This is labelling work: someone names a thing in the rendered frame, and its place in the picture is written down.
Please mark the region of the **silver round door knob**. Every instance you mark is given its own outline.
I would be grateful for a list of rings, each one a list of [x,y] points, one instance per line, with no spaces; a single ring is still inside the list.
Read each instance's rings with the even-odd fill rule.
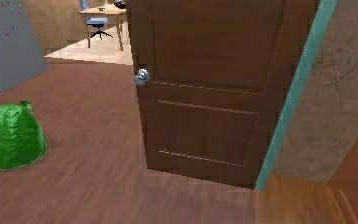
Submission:
[[[134,83],[138,86],[144,85],[150,79],[150,74],[147,69],[141,68],[134,76]]]

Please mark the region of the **brown wooden room door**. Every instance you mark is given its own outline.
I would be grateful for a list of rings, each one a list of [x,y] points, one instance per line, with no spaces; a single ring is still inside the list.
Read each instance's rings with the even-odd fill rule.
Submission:
[[[149,169],[252,189],[320,0],[126,0]]]

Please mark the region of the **blue office chair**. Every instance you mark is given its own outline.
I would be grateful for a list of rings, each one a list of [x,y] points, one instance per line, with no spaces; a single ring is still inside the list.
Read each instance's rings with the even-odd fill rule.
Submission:
[[[89,9],[87,0],[79,0],[79,4],[82,10]],[[102,28],[107,24],[108,19],[105,17],[89,17],[82,15],[83,20],[86,22],[88,26],[92,26],[96,28],[96,31],[93,34],[88,34],[87,40],[90,40],[92,37],[98,35],[102,37],[102,35],[108,36],[107,32],[104,32]]]

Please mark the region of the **light wooden desk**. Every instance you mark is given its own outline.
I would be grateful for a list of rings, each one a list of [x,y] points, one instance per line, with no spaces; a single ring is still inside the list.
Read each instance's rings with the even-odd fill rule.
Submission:
[[[94,7],[94,8],[88,8],[81,10],[79,12],[79,15],[84,20],[87,28],[87,44],[88,47],[91,47],[91,38],[94,37],[96,34],[104,34],[104,31],[101,29],[98,29],[94,33],[92,33],[89,30],[89,27],[91,26],[90,23],[87,22],[86,18],[111,18],[113,17],[115,20],[115,23],[113,26],[116,28],[117,37],[119,41],[120,50],[123,50],[123,42],[122,42],[122,34],[123,34],[123,22],[126,20],[126,10],[125,9],[119,9],[116,6],[109,6],[109,7]]]

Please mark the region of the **green garbage bag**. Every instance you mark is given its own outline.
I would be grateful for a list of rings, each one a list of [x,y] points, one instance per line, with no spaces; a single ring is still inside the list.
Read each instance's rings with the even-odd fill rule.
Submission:
[[[43,130],[28,101],[0,105],[0,170],[26,166],[47,149]]]

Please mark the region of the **grey fridge with magnets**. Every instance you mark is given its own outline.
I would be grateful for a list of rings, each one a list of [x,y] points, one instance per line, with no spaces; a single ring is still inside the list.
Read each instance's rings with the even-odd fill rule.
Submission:
[[[23,0],[0,0],[0,92],[46,70]]]

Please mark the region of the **teal door frame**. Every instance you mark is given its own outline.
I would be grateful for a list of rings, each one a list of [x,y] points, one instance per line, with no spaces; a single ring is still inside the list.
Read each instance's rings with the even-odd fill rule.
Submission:
[[[285,103],[258,175],[255,190],[263,190],[266,185],[337,2],[338,0],[320,0],[298,66],[286,95]]]

